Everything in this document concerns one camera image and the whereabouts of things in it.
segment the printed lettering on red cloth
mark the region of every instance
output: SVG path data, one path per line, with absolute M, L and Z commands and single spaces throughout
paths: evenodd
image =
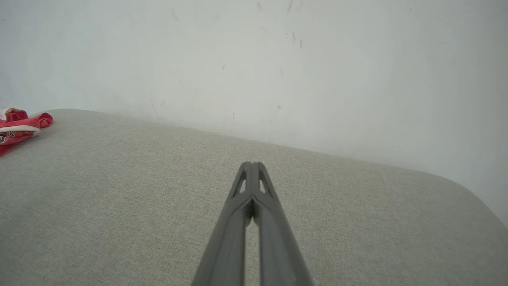
M 0 109 L 0 156 L 21 141 L 37 136 L 41 128 L 51 124 L 53 117 L 47 113 L 29 118 L 24 110 Z

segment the gray upholstery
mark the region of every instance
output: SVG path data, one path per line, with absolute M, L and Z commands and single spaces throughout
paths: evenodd
M 49 113 L 53 126 L 0 157 L 0 285 L 189 285 L 243 161 L 266 165 L 316 285 L 508 281 L 507 228 L 447 179 L 98 112 Z

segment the gray fabric surface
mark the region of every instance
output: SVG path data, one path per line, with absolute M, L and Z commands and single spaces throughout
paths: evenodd
M 508 230 L 412 170 L 82 110 L 0 157 L 0 285 L 189 285 L 237 168 L 263 162 L 316 285 L 506 285 Z M 257 284 L 257 229 L 247 280 Z

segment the red garment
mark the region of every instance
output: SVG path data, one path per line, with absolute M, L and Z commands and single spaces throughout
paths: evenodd
M 53 117 L 47 113 L 28 118 L 24 110 L 0 109 L 0 156 L 21 141 L 37 136 L 41 128 L 52 123 Z

